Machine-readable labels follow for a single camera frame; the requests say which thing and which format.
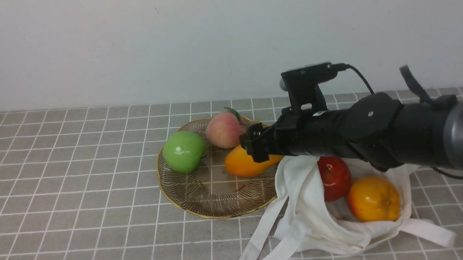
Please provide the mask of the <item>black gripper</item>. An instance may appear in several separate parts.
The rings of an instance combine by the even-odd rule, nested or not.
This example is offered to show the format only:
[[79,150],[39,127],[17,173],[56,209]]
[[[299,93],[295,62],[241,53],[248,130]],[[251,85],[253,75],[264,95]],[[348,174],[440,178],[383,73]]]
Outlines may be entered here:
[[241,147],[256,163],[267,162],[271,155],[300,156],[308,154],[299,141],[301,135],[301,114],[283,113],[269,127],[262,123],[248,126],[239,137]]

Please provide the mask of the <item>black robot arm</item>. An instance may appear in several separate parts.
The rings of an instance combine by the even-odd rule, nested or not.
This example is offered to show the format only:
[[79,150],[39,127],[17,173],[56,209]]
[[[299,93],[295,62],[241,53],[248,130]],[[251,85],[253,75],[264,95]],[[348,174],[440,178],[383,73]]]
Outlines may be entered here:
[[259,163],[312,155],[360,159],[383,172],[403,164],[463,171],[463,102],[445,95],[401,103],[376,93],[347,109],[287,107],[273,125],[249,126],[239,140]]

